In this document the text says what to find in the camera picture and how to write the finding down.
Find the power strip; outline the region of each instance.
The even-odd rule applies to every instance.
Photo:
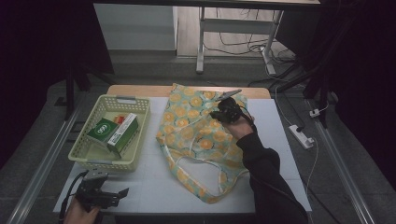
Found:
[[[314,139],[307,138],[303,132],[297,132],[297,125],[289,126],[289,130],[291,133],[297,138],[297,140],[301,143],[301,145],[305,149],[309,149],[314,146]]]

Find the white table surface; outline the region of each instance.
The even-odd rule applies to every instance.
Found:
[[[137,169],[129,174],[110,173],[102,186],[102,191],[107,192],[119,192],[129,188],[128,196],[120,200],[118,207],[110,207],[103,212],[113,215],[254,213],[253,191],[248,183],[248,173],[240,176],[232,192],[213,204],[203,203],[171,174],[155,139],[167,101],[167,97],[150,97],[151,117]],[[274,100],[248,99],[247,106],[250,114],[255,117],[259,137],[264,146],[271,147],[279,153],[281,175],[305,210],[312,211]],[[202,172],[194,172],[194,177],[202,180],[210,189],[217,190],[216,167],[191,162],[185,162],[185,166],[190,168],[189,170],[199,166]],[[60,211],[62,200],[73,179],[84,170],[77,163],[74,164],[53,212]],[[76,183],[72,192],[75,192],[79,183],[80,181]]]

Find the yellow fabric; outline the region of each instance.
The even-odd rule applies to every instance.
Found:
[[[163,113],[157,141],[172,174],[205,203],[215,203],[233,188],[238,176],[247,169],[242,164],[242,150],[222,125],[209,113],[217,108],[215,100],[222,92],[194,91],[174,84]],[[247,98],[236,94],[235,101],[247,107]],[[193,179],[178,166],[181,158],[204,161],[219,167],[219,195]]]

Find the green basket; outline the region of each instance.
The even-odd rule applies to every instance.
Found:
[[[149,126],[149,98],[133,96],[101,95],[84,124],[76,143],[69,152],[69,160],[84,168],[100,167],[108,171],[133,172],[140,157],[147,127]],[[121,159],[87,137],[87,133],[101,119],[113,120],[121,113],[134,113],[139,122],[138,134],[120,153]]]

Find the black sleeve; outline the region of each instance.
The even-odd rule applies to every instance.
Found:
[[[279,173],[277,152],[265,148],[256,133],[244,136],[236,144],[242,148],[243,163],[250,171],[258,223],[308,223],[304,208]]]

